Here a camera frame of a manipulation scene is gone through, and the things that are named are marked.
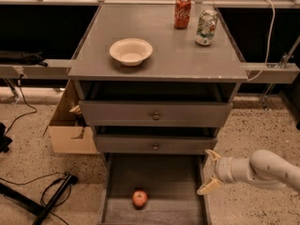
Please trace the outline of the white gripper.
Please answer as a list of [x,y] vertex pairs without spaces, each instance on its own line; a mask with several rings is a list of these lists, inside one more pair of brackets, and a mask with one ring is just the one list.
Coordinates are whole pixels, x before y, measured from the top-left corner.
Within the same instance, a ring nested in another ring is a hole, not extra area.
[[232,175],[233,158],[221,157],[217,152],[211,149],[205,149],[205,153],[208,156],[210,156],[215,162],[215,174],[217,178],[211,177],[208,181],[202,184],[197,190],[198,195],[207,195],[215,191],[216,189],[220,188],[223,185],[223,183],[234,182],[233,175]]

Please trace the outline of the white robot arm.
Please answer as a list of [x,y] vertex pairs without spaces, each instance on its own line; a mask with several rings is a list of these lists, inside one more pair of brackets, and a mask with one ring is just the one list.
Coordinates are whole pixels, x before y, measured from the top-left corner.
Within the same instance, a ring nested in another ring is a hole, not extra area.
[[269,150],[257,150],[247,158],[222,157],[210,149],[205,152],[213,158],[216,176],[198,188],[198,195],[238,182],[264,189],[288,186],[300,192],[300,168]]

